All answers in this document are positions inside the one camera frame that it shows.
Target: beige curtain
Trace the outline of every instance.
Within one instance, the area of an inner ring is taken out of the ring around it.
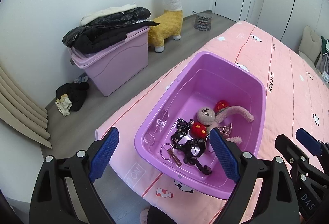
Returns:
[[[36,104],[0,67],[0,118],[27,137],[51,148],[47,110]]]

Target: checkered ottoman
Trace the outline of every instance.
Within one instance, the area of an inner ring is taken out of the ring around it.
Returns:
[[[200,31],[209,31],[211,28],[211,15],[207,13],[197,13],[194,28]]]

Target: blue textured pad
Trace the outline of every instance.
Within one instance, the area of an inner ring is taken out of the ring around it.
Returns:
[[[226,176],[237,183],[240,179],[239,168],[236,159],[227,147],[225,141],[223,141],[222,137],[215,129],[211,130],[209,139]]]
[[[118,143],[119,130],[114,128],[90,163],[89,179],[91,182],[95,182],[96,179],[99,179],[102,176]]]
[[[298,129],[296,139],[310,151],[312,155],[320,156],[322,153],[321,144],[304,129]]]

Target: purple tub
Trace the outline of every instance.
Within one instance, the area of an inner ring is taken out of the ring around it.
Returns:
[[[202,174],[196,166],[184,164],[184,154],[178,150],[175,154],[183,163],[180,167],[160,155],[161,147],[171,143],[178,118],[196,120],[198,109],[213,108],[219,100],[243,106],[254,115],[252,123],[240,115],[230,116],[223,123],[232,122],[230,137],[240,136],[240,149],[257,156],[264,128],[265,88],[250,73],[209,52],[198,53],[187,64],[140,126],[134,143],[138,154],[161,172],[207,195],[228,199],[235,184],[226,177],[215,153],[206,150],[198,158],[202,165],[210,166],[210,175]],[[165,150],[162,155],[168,158]]]
[[[72,60],[83,69],[104,96],[122,86],[148,65],[147,32],[142,27],[127,34],[118,42],[95,54],[82,54],[69,48]]]

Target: red ball with yellow spots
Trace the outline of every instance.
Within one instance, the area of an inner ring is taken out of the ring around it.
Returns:
[[[190,133],[192,136],[205,139],[207,137],[207,128],[201,123],[194,122],[190,129]]]
[[[229,104],[227,101],[225,100],[220,100],[217,104],[216,107],[214,109],[215,113],[218,113],[219,111],[221,111],[222,109],[229,107]]]

